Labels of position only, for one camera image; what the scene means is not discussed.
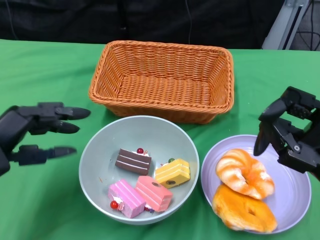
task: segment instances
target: donut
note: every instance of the donut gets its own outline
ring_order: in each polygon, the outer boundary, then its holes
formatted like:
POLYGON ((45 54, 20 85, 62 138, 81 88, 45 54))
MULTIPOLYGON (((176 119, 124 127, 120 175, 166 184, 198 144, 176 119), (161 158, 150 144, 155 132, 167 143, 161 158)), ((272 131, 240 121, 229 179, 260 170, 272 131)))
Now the donut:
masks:
POLYGON ((277 220, 267 204, 220 185, 212 200, 212 209, 230 229, 271 233, 277 220))
POLYGON ((265 166, 242 149, 227 151, 217 163, 215 173, 232 190, 255 199, 264 199, 275 192, 265 166))

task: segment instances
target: yellow cake slice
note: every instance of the yellow cake slice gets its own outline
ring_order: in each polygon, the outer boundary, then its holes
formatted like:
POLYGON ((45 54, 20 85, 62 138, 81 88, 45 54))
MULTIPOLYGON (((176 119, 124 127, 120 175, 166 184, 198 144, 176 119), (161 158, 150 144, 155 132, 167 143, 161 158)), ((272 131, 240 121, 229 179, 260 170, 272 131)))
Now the yellow cake slice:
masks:
POLYGON ((189 163, 176 159, 155 170, 155 180, 167 189, 183 184, 190 180, 189 163))

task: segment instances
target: striped croissant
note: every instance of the striped croissant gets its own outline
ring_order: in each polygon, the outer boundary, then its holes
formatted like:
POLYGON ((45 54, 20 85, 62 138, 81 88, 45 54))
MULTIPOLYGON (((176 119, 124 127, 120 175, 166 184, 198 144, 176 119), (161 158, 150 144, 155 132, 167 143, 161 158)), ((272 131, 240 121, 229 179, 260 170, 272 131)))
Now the striped croissant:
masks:
POLYGON ((232 190, 255 199, 275 192, 275 184, 265 166, 242 149, 226 152, 215 167, 220 180, 232 190))

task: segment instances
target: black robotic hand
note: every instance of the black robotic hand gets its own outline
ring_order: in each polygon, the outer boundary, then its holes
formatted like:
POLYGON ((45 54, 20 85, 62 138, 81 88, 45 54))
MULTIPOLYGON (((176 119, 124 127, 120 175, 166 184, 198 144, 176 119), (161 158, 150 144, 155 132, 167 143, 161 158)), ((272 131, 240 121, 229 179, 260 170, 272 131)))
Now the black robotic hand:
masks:
POLYGON ((90 111, 78 107, 65 107, 62 102, 42 102, 37 106, 12 106, 0 116, 0 176, 10 170, 10 162, 20 166, 44 164, 53 159, 76 152, 73 147, 39 149, 37 145, 22 145, 13 152, 27 132, 42 135, 47 132, 73 134, 79 130, 63 120, 84 119, 90 111))
POLYGON ((261 155, 271 144, 280 164, 300 173, 310 172, 320 181, 320 101, 316 96, 290 86, 259 120, 253 154, 261 155), (296 128, 280 118, 285 112, 310 123, 305 129, 296 128))

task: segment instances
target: black fabric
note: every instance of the black fabric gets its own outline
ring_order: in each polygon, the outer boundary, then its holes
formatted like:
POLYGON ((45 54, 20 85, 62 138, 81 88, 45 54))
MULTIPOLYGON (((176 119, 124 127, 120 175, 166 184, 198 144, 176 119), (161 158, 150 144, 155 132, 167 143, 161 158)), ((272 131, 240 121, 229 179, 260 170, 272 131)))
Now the black fabric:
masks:
MULTIPOLYGON (((284 0, 188 0, 190 43, 261 48, 284 0)), ((113 40, 188 43, 185 0, 8 0, 19 40, 106 44, 113 40)), ((14 39, 5 0, 0 38, 14 39)))

